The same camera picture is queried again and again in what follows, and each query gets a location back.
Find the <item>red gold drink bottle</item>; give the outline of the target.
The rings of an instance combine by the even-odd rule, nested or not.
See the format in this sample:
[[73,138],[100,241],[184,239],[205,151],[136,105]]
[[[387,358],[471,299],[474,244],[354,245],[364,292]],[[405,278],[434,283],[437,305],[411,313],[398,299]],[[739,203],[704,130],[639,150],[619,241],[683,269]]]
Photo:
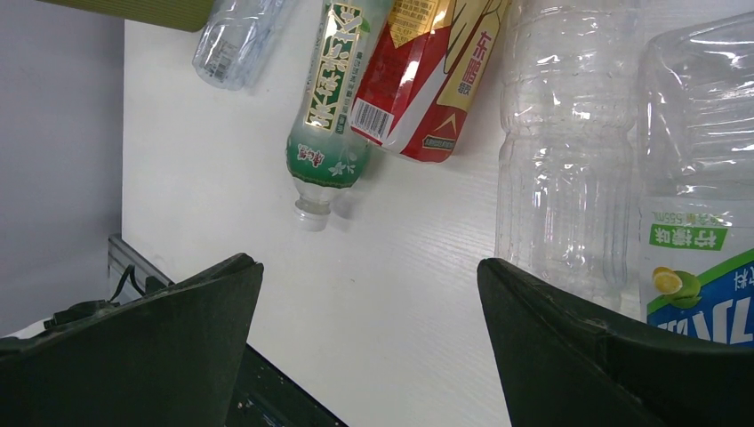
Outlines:
[[396,1],[349,114],[351,130],[422,163],[455,149],[509,2]]

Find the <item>large clear plastic bottle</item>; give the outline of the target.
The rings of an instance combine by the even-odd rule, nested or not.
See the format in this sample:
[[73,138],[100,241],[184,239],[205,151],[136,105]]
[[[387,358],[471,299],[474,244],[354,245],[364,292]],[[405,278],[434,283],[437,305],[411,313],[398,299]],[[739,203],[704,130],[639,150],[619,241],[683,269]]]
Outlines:
[[506,12],[495,254],[618,310],[628,282],[639,1]]

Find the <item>small clear water bottle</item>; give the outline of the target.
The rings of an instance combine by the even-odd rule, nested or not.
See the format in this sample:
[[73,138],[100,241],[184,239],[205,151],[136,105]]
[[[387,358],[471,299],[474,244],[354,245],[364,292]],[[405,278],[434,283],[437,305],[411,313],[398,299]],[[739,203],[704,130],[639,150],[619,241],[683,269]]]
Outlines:
[[221,90],[251,88],[296,4],[285,0],[216,1],[192,60],[197,75]]

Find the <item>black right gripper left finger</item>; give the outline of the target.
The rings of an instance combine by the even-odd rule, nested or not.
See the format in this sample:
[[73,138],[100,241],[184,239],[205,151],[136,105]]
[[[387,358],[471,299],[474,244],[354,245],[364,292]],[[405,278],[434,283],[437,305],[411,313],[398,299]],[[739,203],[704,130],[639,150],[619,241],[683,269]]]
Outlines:
[[222,426],[263,265],[236,254],[130,302],[80,302],[1,341],[4,426]]

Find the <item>green label tea bottle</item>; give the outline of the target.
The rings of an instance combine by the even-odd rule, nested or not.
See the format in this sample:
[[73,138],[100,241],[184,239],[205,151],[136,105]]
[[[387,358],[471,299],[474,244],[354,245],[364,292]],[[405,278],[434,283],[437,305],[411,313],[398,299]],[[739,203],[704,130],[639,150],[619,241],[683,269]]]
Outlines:
[[307,231],[324,230],[333,201],[360,178],[371,143],[349,125],[357,90],[393,3],[325,1],[285,157]]

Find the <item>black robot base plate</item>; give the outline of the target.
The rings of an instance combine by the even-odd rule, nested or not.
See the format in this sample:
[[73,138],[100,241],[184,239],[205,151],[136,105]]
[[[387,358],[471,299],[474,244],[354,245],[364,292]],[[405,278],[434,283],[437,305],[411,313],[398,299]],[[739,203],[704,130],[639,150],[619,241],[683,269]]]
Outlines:
[[338,416],[246,345],[225,424],[260,427],[346,427]]

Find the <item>blue green lemon drink bottle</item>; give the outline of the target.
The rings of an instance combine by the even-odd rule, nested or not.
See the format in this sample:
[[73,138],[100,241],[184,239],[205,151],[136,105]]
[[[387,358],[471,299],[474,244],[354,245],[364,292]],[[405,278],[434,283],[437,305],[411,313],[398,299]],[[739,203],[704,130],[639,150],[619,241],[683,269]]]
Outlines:
[[751,347],[751,12],[647,43],[638,67],[638,178],[641,318]]

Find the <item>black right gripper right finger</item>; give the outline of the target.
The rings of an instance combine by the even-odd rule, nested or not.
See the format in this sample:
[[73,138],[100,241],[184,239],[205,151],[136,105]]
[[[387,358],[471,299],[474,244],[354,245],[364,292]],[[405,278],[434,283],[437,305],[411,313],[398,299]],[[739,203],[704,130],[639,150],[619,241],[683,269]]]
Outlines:
[[753,352],[665,332],[496,258],[477,287],[515,426],[750,426]]

